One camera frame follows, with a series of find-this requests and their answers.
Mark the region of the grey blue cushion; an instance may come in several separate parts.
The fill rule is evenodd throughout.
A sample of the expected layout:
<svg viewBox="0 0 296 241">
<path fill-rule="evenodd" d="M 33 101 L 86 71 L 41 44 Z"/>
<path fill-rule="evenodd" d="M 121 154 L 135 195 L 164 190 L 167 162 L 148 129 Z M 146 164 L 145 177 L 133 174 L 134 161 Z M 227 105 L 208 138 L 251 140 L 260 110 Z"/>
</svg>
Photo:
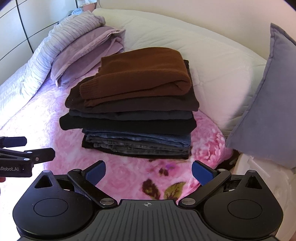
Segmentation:
<svg viewBox="0 0 296 241">
<path fill-rule="evenodd" d="M 274 23 L 262 80 L 226 145 L 295 168 L 295 40 Z"/>
</svg>

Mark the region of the stack of dark folded clothes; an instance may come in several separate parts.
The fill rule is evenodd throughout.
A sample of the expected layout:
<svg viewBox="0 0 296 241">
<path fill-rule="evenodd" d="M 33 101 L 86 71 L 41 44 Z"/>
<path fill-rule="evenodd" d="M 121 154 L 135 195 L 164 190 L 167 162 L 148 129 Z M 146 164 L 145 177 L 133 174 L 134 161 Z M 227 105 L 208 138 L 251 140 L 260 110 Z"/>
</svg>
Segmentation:
<svg viewBox="0 0 296 241">
<path fill-rule="evenodd" d="M 183 61 L 192 82 L 189 62 Z M 69 111 L 59 120 L 65 131 L 82 131 L 84 148 L 141 158 L 189 157 L 197 126 L 193 113 L 199 108 L 193 85 L 181 96 L 128 98 L 86 107 L 79 87 L 93 77 L 71 89 L 65 102 Z"/>
</svg>

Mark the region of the brown knitted button vest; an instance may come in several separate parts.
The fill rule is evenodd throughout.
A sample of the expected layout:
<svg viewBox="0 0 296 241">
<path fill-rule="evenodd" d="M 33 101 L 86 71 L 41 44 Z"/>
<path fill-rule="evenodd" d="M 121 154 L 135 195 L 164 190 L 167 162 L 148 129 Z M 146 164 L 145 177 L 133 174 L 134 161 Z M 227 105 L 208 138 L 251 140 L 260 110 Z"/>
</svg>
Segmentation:
<svg viewBox="0 0 296 241">
<path fill-rule="evenodd" d="M 149 47 L 103 57 L 98 73 L 79 87 L 84 106 L 152 96 L 181 96 L 192 82 L 182 55 Z"/>
</svg>

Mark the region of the striped lavender duvet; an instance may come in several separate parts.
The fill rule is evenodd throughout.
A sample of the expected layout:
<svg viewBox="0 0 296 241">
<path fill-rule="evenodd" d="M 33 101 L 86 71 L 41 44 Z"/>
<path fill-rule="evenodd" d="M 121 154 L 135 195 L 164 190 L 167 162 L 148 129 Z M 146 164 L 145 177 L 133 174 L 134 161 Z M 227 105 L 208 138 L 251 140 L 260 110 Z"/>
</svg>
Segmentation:
<svg viewBox="0 0 296 241">
<path fill-rule="evenodd" d="M 55 25 L 27 63 L 1 85 L 1 127 L 38 92 L 56 57 L 79 37 L 103 25 L 104 17 L 90 11 L 68 16 Z"/>
</svg>

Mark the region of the cream padded headboard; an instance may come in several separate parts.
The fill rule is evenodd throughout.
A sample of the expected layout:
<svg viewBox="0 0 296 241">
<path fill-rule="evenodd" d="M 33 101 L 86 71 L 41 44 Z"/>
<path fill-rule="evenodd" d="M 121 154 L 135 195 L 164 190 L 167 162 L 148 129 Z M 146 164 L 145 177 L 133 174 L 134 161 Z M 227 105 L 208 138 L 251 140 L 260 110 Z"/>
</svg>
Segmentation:
<svg viewBox="0 0 296 241">
<path fill-rule="evenodd" d="M 177 50 L 189 61 L 200 110 L 227 136 L 247 109 L 263 76 L 266 60 L 215 32 L 154 13 L 94 10 L 108 26 L 124 29 L 124 47 Z"/>
</svg>

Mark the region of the white wardrobe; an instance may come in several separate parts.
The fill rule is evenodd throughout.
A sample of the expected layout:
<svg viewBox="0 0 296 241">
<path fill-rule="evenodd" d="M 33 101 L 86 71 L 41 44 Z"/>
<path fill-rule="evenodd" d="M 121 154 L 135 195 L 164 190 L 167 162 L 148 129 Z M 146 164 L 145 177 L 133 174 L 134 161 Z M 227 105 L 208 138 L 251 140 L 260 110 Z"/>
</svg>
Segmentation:
<svg viewBox="0 0 296 241">
<path fill-rule="evenodd" d="M 1 10 L 1 83 L 27 63 L 50 30 L 76 8 L 75 0 L 10 1 Z"/>
</svg>

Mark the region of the pink floral fleece blanket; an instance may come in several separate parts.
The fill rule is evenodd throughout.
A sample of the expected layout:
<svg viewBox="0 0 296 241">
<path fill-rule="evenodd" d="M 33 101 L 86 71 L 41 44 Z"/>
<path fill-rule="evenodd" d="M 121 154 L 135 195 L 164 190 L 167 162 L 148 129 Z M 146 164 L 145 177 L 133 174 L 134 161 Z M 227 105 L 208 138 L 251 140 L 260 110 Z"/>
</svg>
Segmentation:
<svg viewBox="0 0 296 241">
<path fill-rule="evenodd" d="M 42 169 L 65 174 L 103 160 L 106 175 L 97 186 L 116 200 L 179 200 L 199 186 L 191 173 L 194 161 L 216 168 L 232 156 L 222 132 L 201 111 L 194 113 L 197 127 L 191 135 L 192 149 L 187 160 L 142 159 L 85 149 L 80 129 L 64 131 L 59 125 L 60 117 L 68 111 L 65 100 L 69 92 L 69 87 L 57 88 L 51 81 L 44 82 L 37 94 L 1 128 L 2 136 L 26 137 L 27 150 L 47 147 L 55 150 L 53 161 L 34 166 L 35 174 Z"/>
</svg>

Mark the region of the purple pillow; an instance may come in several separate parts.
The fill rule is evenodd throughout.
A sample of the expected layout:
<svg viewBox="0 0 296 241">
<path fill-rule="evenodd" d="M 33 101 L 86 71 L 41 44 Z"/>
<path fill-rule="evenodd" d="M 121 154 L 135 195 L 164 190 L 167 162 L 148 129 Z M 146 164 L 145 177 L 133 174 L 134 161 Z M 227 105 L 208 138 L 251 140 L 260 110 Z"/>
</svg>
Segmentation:
<svg viewBox="0 0 296 241">
<path fill-rule="evenodd" d="M 68 85 L 97 66 L 103 57 L 123 51 L 124 29 L 103 26 L 66 47 L 54 60 L 50 78 L 57 87 Z"/>
</svg>

